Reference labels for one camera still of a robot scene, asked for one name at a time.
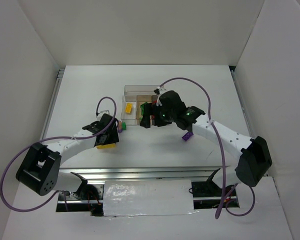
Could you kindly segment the long yellow lego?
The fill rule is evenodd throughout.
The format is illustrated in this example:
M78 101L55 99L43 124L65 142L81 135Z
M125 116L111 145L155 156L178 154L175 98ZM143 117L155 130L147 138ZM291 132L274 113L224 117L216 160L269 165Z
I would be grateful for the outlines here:
M116 147L116 143L109 143L109 144L100 144L97 145L96 148L98 150L104 150L104 149L112 149Z

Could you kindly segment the green rounded lego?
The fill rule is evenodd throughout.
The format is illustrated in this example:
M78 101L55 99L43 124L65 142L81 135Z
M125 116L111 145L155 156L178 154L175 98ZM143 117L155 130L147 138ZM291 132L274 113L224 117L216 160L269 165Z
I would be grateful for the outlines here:
M144 115L144 110L145 110L145 107L147 106L147 102L144 102L140 105L140 111L141 111L141 115Z

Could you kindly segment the yellow lego brick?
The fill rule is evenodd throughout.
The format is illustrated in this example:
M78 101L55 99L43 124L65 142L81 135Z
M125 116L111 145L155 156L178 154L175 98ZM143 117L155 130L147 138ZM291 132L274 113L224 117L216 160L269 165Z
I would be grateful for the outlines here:
M131 114L132 111L133 111L133 104L130 102L126 103L124 112L126 114Z

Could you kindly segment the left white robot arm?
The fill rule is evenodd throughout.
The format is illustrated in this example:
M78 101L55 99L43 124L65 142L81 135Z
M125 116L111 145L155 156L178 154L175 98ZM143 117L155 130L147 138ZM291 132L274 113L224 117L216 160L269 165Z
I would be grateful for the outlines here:
M48 144L32 144L17 170L16 179L39 196L51 191L76 192L87 180L76 173L60 173L60 166L86 150L118 143L117 123L115 117L104 113L100 120L82 127L73 136Z

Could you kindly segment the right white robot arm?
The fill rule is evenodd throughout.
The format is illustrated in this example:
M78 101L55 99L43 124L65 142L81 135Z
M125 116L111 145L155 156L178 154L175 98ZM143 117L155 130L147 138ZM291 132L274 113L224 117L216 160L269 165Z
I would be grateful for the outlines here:
M207 113L196 106L186 106L178 93L173 90L158 89L158 99L142 105L140 126L146 129L151 125L163 127L175 123L181 130L201 136L236 159L237 164L225 170L217 169L208 178L211 190L245 184L256 187L272 165L267 142L257 136L251 138L239 134L217 121L209 119Z

